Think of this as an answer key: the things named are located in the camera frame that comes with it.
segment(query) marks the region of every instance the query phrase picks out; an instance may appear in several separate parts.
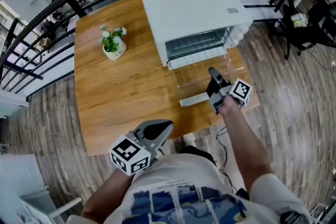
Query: green leaves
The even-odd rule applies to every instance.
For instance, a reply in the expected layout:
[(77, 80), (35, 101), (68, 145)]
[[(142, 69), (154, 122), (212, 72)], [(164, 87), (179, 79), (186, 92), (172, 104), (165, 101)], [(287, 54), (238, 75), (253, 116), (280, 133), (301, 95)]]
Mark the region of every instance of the green leaves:
[(107, 52), (115, 52), (118, 50), (118, 46), (120, 43), (120, 37), (123, 35), (123, 33), (125, 32), (125, 30), (116, 28), (112, 33), (110, 31), (108, 31), (108, 29), (105, 26), (102, 26), (100, 28), (101, 30), (103, 30), (103, 37), (101, 38), (101, 42), (104, 45), (104, 49)]

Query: wooden floor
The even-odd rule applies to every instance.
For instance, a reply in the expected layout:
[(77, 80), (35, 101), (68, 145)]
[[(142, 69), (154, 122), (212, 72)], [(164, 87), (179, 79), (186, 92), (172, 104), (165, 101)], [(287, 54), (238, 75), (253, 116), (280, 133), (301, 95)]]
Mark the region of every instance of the wooden floor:
[[(283, 38), (270, 40), (263, 23), (253, 24), (239, 45), (261, 106), (247, 112), (252, 129), (266, 146), (280, 179), (311, 209), (327, 203), (336, 159), (336, 73), (322, 69), (307, 51), (295, 49), (283, 58)], [(335, 49), (316, 45), (310, 50), (325, 66), (336, 60)], [(214, 155), (217, 166), (224, 151), (216, 141), (220, 126), (195, 134), (196, 144)], [(57, 206), (90, 195), (110, 175), (107, 155), (88, 157), (77, 114), (73, 75), (38, 92), (22, 115), (0, 124), (2, 143), (14, 154), (34, 153), (45, 183)], [(230, 146), (227, 134), (220, 139)], [(181, 139), (169, 141), (166, 153), (181, 148)], [(232, 150), (226, 167), (238, 188), (239, 176)]]

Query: table top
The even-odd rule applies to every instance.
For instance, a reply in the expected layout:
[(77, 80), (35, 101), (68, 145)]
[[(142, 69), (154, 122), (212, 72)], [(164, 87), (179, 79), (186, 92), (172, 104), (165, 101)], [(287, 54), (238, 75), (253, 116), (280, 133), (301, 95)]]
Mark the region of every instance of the table top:
[[(123, 26), (128, 31), (122, 37), (127, 51), (116, 61), (110, 61), (103, 53), (99, 43), (101, 25), (111, 30)], [(231, 79), (239, 77), (252, 84), (238, 49), (227, 51), (235, 69)], [(76, 97), (83, 139), (90, 156), (107, 153), (121, 134), (127, 134), (146, 120), (172, 120), (174, 131), (170, 138), (217, 123), (221, 117), (215, 115), (208, 102), (180, 105), (181, 98), (204, 92), (208, 83), (209, 79), (194, 87), (176, 86), (174, 72), (161, 64), (142, 0), (120, 0), (77, 21)], [(242, 109), (258, 105), (254, 91), (248, 107)]]

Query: white cabinet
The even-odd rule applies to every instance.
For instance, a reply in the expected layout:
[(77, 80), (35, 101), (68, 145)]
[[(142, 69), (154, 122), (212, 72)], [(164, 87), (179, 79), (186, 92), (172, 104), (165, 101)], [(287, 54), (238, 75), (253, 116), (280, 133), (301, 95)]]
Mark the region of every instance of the white cabinet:
[(0, 118), (14, 116), (28, 105), (25, 96), (0, 90)]

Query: white pot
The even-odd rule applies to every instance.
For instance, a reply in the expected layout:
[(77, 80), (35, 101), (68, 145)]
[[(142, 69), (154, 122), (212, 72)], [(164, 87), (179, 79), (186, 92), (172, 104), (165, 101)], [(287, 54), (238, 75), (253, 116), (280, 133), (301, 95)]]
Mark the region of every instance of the white pot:
[(120, 44), (118, 46), (118, 49), (114, 52), (105, 51), (105, 47), (103, 46), (103, 51), (104, 51), (105, 55), (107, 56), (107, 58), (109, 58), (112, 61), (120, 58), (124, 54), (126, 49), (127, 49), (127, 46), (126, 46), (124, 41), (120, 42)]

